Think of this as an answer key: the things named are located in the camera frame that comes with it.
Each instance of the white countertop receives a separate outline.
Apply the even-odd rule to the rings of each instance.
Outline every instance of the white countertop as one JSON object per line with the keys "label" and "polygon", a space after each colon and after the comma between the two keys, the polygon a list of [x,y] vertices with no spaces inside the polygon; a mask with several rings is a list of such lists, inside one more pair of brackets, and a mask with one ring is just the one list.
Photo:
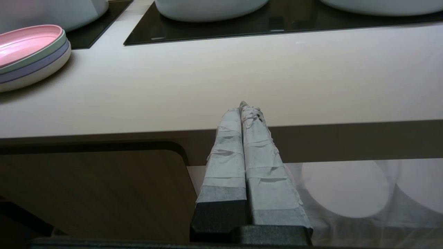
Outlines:
{"label": "white countertop", "polygon": [[443,119],[443,23],[124,47],[151,2],[0,94],[0,139],[214,129],[242,100],[269,126]]}

